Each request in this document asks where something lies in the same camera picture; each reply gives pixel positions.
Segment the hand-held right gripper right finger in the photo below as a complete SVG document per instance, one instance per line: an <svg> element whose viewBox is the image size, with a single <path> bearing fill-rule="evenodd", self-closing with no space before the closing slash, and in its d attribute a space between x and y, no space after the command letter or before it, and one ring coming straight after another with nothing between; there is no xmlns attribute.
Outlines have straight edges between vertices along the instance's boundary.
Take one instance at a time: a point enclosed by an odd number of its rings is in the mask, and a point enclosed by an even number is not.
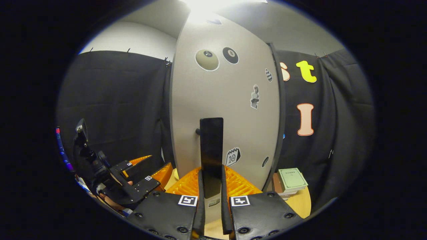
<svg viewBox="0 0 427 240"><path fill-rule="evenodd" d="M230 240L271 240L302 223L302 218L274 191L262 192L223 165L223 233Z"/></svg>

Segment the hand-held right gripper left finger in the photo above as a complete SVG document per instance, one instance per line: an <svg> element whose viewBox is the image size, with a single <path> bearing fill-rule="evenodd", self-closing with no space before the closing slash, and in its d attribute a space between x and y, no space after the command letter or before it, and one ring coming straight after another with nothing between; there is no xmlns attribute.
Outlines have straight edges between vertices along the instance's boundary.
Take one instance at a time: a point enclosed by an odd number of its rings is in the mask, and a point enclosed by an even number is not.
<svg viewBox="0 0 427 240"><path fill-rule="evenodd" d="M166 191L154 190L128 215L130 224L160 240L194 240L204 234L205 206L201 168Z"/></svg>

